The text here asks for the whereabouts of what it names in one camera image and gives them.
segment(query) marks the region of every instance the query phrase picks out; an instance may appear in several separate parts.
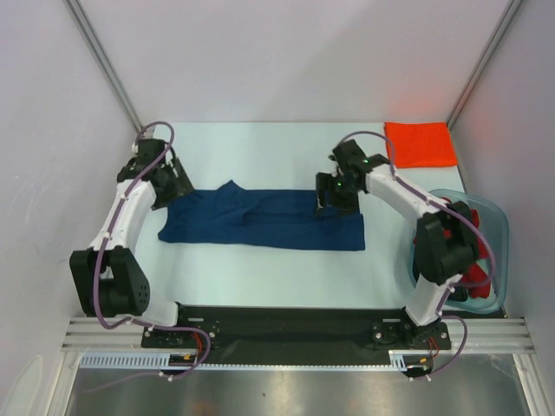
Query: metal floor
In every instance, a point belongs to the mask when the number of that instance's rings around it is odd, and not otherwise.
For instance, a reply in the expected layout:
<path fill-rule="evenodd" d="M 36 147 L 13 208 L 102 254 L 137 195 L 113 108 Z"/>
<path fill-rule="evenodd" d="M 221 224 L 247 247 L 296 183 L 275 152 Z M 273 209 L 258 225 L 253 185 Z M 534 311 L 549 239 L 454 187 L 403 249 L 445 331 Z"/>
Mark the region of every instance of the metal floor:
<path fill-rule="evenodd" d="M 142 377 L 83 392 L 129 374 L 80 370 L 66 416 L 530 414 L 511 355 L 464 355 L 431 382 L 399 373 L 197 370 L 172 383 Z"/>

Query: fabric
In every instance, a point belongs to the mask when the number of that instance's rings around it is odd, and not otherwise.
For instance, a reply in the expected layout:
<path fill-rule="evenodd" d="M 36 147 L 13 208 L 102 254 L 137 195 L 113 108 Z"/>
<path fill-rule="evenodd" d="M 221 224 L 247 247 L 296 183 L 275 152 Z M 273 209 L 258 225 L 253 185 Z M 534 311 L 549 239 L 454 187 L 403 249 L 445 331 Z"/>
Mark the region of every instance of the fabric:
<path fill-rule="evenodd" d="M 233 181 L 173 201 L 158 234 L 168 243 L 249 244 L 294 250 L 365 249 L 362 214 L 316 217 L 316 192 L 247 191 Z"/>
<path fill-rule="evenodd" d="M 385 123 L 385 134 L 395 146 L 397 167 L 456 166 L 451 137 L 445 123 Z"/>

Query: white wall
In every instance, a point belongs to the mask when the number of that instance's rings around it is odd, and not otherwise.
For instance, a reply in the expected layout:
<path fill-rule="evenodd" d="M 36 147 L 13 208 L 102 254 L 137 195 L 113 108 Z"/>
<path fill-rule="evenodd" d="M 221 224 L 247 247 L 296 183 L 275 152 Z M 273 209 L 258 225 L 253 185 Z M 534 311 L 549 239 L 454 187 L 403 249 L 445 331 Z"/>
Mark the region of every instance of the white wall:
<path fill-rule="evenodd" d="M 555 386 L 555 2 L 527 2 L 453 130 L 468 190 L 509 218 L 507 307 Z"/>
<path fill-rule="evenodd" d="M 52 376 L 80 311 L 69 255 L 99 230 L 133 136 L 62 1 L 3 2 L 0 55 L 1 403 L 35 354 L 42 387 Z"/>
<path fill-rule="evenodd" d="M 508 0 L 82 0 L 139 116 L 445 120 Z"/>

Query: white table surface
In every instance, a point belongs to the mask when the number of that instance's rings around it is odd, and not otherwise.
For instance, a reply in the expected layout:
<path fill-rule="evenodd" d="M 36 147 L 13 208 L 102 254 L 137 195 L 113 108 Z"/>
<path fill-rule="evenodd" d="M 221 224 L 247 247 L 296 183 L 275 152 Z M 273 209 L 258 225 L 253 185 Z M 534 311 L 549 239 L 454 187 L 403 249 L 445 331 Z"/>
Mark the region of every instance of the white table surface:
<path fill-rule="evenodd" d="M 330 172 L 328 155 L 355 130 L 383 133 L 369 123 L 174 123 L 174 148 L 197 189 L 230 179 L 245 189 L 314 189 L 317 172 Z M 160 127 L 154 137 L 168 139 Z M 359 136 L 367 154 L 385 153 L 377 138 Z M 462 191 L 456 167 L 403 169 L 427 190 Z M 152 292 L 190 305 L 372 308 L 404 306 L 412 231 L 380 199 L 360 196 L 366 250 L 281 250 L 247 245 L 167 244 L 158 239 L 167 210 L 151 211 L 135 256 Z"/>

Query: wire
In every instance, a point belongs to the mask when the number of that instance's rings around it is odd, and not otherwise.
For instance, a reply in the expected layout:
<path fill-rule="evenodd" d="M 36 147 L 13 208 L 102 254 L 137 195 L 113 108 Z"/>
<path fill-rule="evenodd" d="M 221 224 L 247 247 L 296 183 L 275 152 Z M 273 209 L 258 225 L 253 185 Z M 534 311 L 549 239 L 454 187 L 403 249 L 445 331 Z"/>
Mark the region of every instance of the wire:
<path fill-rule="evenodd" d="M 456 321 L 459 321 L 460 324 L 463 327 L 463 331 L 462 331 L 462 340 L 460 341 L 460 345 L 459 348 L 457 349 L 457 352 L 454 353 L 453 357 L 451 357 L 451 359 L 446 362 L 442 367 L 439 367 L 438 369 L 436 369 L 435 371 L 433 371 L 431 374 L 428 374 L 428 377 L 430 375 L 437 375 L 439 373 L 441 373 L 442 371 L 446 370 L 448 367 L 451 367 L 451 365 L 455 362 L 455 360 L 457 360 L 460 355 L 462 354 L 462 350 L 465 348 L 465 346 L 467 345 L 467 340 L 468 340 L 468 325 L 465 322 L 464 319 L 462 319 L 459 316 L 456 315 L 447 315 L 447 316 L 443 316 L 442 319 L 454 319 Z M 423 376 L 423 377 L 416 377 L 416 380 L 427 380 L 428 379 L 427 376 Z"/>
<path fill-rule="evenodd" d="M 178 380 L 178 379 L 181 379 L 181 378 L 187 376 L 191 371 L 193 371 L 197 366 L 199 366 L 200 364 L 202 364 L 205 361 L 205 359 L 208 356 L 208 353 L 210 351 L 210 347 L 211 347 L 210 336 L 208 336 L 208 334 L 205 331 L 203 331 L 202 329 L 199 329 L 199 328 L 194 328 L 194 327 L 168 327 L 168 326 L 164 326 L 164 325 L 153 325 L 152 323 L 144 322 L 140 319 L 136 319 L 136 318 L 133 318 L 131 316 L 125 317 L 125 318 L 123 318 L 123 319 L 121 319 L 121 320 L 119 320 L 119 321 L 117 321 L 113 324 L 110 324 L 106 321 L 106 319 L 102 315 L 101 305 L 100 305 L 100 295 L 99 295 L 102 259 L 104 257 L 104 253 L 106 252 L 106 247 L 108 245 L 108 241 L 110 239 L 110 236 L 111 236 L 112 232 L 114 231 L 114 228 L 115 228 L 115 225 L 117 223 L 118 217 L 120 216 L 121 210 L 123 209 L 123 205 L 126 203 L 127 197 L 129 196 L 131 191 L 135 188 L 135 186 L 142 180 L 142 178 L 147 173 L 149 173 L 156 165 L 158 165 L 158 163 L 163 158 L 165 158 L 166 154 L 172 149 L 172 144 L 173 144 L 173 141 L 175 139 L 175 132 L 173 130 L 172 125 L 169 124 L 166 121 L 154 121 L 154 122 L 149 123 L 146 126 L 144 126 L 140 130 L 139 134 L 137 134 L 137 137 L 136 137 L 135 142 L 134 142 L 135 145 L 139 142 L 139 140 L 142 140 L 145 132 L 149 128 L 155 127 L 155 126 L 165 126 L 165 127 L 167 127 L 170 131 L 170 139 L 167 142 L 166 147 L 164 147 L 164 150 L 162 151 L 162 153 L 160 153 L 158 155 L 158 157 L 156 157 L 156 159 L 154 159 L 150 163 L 150 165 L 145 167 L 136 176 L 136 178 L 133 179 L 131 184 L 123 192 L 123 198 L 120 199 L 120 202 L 116 206 L 116 208 L 114 210 L 114 214 L 112 215 L 112 218 L 110 219 L 110 221 L 108 223 L 108 228 L 106 229 L 106 236 L 101 241 L 101 246 L 98 250 L 98 254 L 97 254 L 96 262 L 95 262 L 95 273 L 94 273 L 94 276 L 93 276 L 93 306 L 94 306 L 94 310 L 95 310 L 95 314 L 96 314 L 96 318 L 98 319 L 98 322 L 105 329 L 114 329 L 114 328 L 119 327 L 123 323 L 130 322 L 130 323 L 134 323 L 136 325 L 141 325 L 142 327 L 148 328 L 149 330 L 159 329 L 159 330 L 163 330 L 163 331 L 174 331 L 174 332 L 175 331 L 183 331 L 183 332 L 192 332 L 192 333 L 195 333 L 195 334 L 198 334 L 198 335 L 202 335 L 206 340 L 205 352 L 184 373 L 176 375 L 176 376 L 169 376 L 168 377 L 169 380 Z M 120 380 L 112 381 L 111 383 L 108 383 L 107 385 L 103 385 L 103 386 L 96 387 L 94 389 L 90 389 L 87 392 L 92 393 L 92 392 L 95 392 L 95 391 L 99 391 L 99 390 L 102 390 L 103 388 L 111 387 L 111 386 L 114 386 L 114 385 L 116 385 L 120 382 L 131 380 L 131 379 L 134 379 L 136 377 L 141 377 L 143 375 L 158 375 L 158 373 L 155 374 L 155 373 L 151 373 L 151 372 L 144 372 L 144 373 L 133 374 L 132 376 L 128 376 L 128 377 L 124 377 L 123 379 L 120 379 Z"/>
<path fill-rule="evenodd" d="M 339 140 L 338 145 L 343 143 L 344 141 L 350 139 L 351 137 L 354 137 L 354 136 L 358 135 L 358 134 L 368 134 L 368 135 L 371 135 L 371 136 L 379 137 L 382 140 L 385 140 L 385 142 L 389 146 L 389 152 L 390 152 L 389 160 L 390 160 L 391 163 L 389 165 L 389 170 L 391 171 L 391 174 L 393 175 L 394 179 L 397 182 L 399 182 L 399 184 L 403 188 L 405 188 L 407 191 L 413 193 L 416 197 L 422 199 L 427 204 L 430 204 L 434 208 L 437 208 L 441 211 L 444 211 L 448 215 L 451 215 L 451 216 L 457 218 L 458 220 L 460 220 L 484 244 L 484 247 L 486 248 L 487 255 L 489 256 L 490 264 L 491 264 L 491 267 L 490 267 L 490 270 L 489 270 L 489 275 L 487 276 L 487 279 L 484 280 L 483 282 L 479 282 L 479 283 L 462 283 L 461 285 L 465 286 L 467 288 L 474 288 L 474 287 L 484 286 L 486 284 L 491 283 L 491 281 L 495 277 L 495 273 L 497 271 L 496 270 L 496 263 L 495 263 L 495 254 L 493 253 L 492 247 L 489 245 L 489 243 L 487 242 L 484 235 L 480 232 L 480 230 L 478 230 L 478 228 L 476 228 L 474 226 L 474 224 L 472 224 L 472 222 L 468 221 L 468 219 L 464 218 L 458 212 L 450 210 L 446 206 L 444 206 L 442 204 L 438 204 L 437 202 L 433 201 L 432 199 L 428 199 L 428 197 L 425 194 L 423 194 L 422 192 L 415 189 L 413 186 L 411 186 L 410 184 L 405 182 L 399 175 L 397 175 L 397 169 L 395 167 L 395 145 L 393 144 L 393 142 L 387 136 L 384 136 L 383 134 L 379 134 L 379 133 L 376 133 L 376 132 L 370 132 L 368 130 L 360 130 L 360 131 L 357 131 L 357 132 L 347 134 L 345 137 L 343 137 L 341 140 Z M 435 310 L 435 313 L 438 315 L 438 317 L 441 317 L 441 309 L 443 308 L 443 305 L 447 301 L 447 298 L 449 297 L 449 294 L 451 293 L 452 288 L 453 288 L 452 285 L 448 285 L 445 293 L 443 294 L 443 296 L 440 299 L 440 302 L 437 306 L 437 309 Z M 462 353 L 463 348 L 467 344 L 467 338 L 468 338 L 467 323 L 462 318 L 460 318 L 458 316 L 455 316 L 455 315 L 443 316 L 443 319 L 455 319 L 455 320 L 459 321 L 462 324 L 462 327 L 463 327 L 464 331 L 463 331 L 462 341 L 460 342 L 459 349 L 457 350 L 457 352 L 453 355 L 451 360 L 449 360 L 443 367 L 440 367 L 437 370 L 433 371 L 432 374 L 438 374 L 441 371 L 445 370 L 446 368 L 450 367 L 454 363 L 454 361 L 457 358 L 459 358 L 460 354 Z M 427 376 L 424 376 L 424 377 L 419 377 L 419 378 L 417 378 L 417 380 L 429 380 L 430 375 L 431 374 L 428 374 Z"/>
<path fill-rule="evenodd" d="M 395 145 L 393 144 L 393 142 L 387 136 L 384 136 L 383 134 L 379 134 L 379 133 L 376 133 L 376 132 L 370 132 L 368 130 L 359 130 L 357 132 L 347 134 L 345 137 L 343 137 L 341 140 L 339 140 L 338 145 L 343 143 L 344 141 L 350 139 L 351 137 L 354 137 L 354 136 L 358 135 L 358 134 L 368 134 L 368 135 L 371 135 L 371 136 L 378 137 L 382 140 L 385 140 L 385 142 L 389 146 L 389 151 L 390 151 L 389 160 L 390 160 L 391 163 L 389 164 L 389 170 L 391 171 L 391 174 L 393 175 L 394 179 L 397 182 L 399 182 L 399 184 L 403 188 L 405 188 L 407 191 L 413 193 L 416 197 L 425 201 L 427 204 L 430 204 L 434 208 L 437 208 L 441 211 L 444 211 L 448 215 L 457 218 L 466 227 L 468 227 L 470 229 L 470 231 L 472 231 L 474 233 L 474 235 L 484 244 L 484 247 L 486 248 L 487 255 L 489 256 L 489 260 L 490 260 L 490 270 L 489 270 L 489 274 L 487 276 L 487 279 L 485 279 L 482 282 L 476 282 L 476 283 L 472 283 L 472 282 L 463 283 L 463 282 L 461 282 L 461 283 L 456 283 L 456 284 L 460 285 L 460 286 L 465 286 L 467 288 L 476 288 L 476 287 L 485 286 L 485 285 L 491 283 L 493 278 L 495 277 L 496 272 L 497 272 L 497 264 L 495 263 L 495 254 L 493 253 L 492 247 L 489 245 L 489 243 L 487 242 L 484 235 L 480 232 L 480 230 L 478 230 L 478 228 L 476 228 L 474 226 L 474 224 L 472 224 L 472 222 L 470 222 L 468 219 L 464 218 L 458 212 L 455 212 L 455 211 L 447 208 L 445 205 L 439 204 L 439 203 L 435 202 L 434 200 L 429 199 L 427 195 L 418 191 L 413 186 L 411 186 L 410 184 L 405 182 L 403 180 L 403 178 L 401 178 L 399 175 L 397 175 L 397 168 L 395 166 Z M 439 313 L 439 314 L 441 313 L 441 309 L 443 308 L 443 305 L 445 304 L 445 302 L 449 298 L 449 295 L 451 293 L 451 289 L 452 289 L 451 286 L 447 287 L 445 293 L 443 294 L 443 296 L 440 300 L 440 303 L 438 304 L 438 308 L 436 310 L 437 313 Z"/>

